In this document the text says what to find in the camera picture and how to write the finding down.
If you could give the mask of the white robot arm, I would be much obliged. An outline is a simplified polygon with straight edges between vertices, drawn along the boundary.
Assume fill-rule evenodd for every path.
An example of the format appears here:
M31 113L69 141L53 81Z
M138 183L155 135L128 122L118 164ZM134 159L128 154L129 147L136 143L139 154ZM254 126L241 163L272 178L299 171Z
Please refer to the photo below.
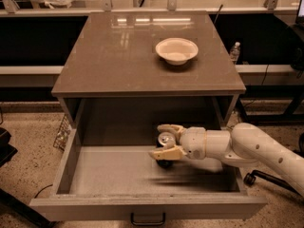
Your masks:
M160 146L149 152L156 161L212 158L234 167L262 162L304 196L304 158L252 124L239 123L232 131L161 124L158 131Z

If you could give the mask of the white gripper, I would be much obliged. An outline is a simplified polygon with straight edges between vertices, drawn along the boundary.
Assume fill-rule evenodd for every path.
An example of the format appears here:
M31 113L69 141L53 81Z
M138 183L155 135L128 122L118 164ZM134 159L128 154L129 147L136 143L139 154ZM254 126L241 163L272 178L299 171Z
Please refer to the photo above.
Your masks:
M202 160L206 157L206 130L203 127L184 128L179 124L160 124L160 133L169 132L180 138L180 145L170 142L163 147L157 147L148 152L156 161L178 161L184 156L192 160Z

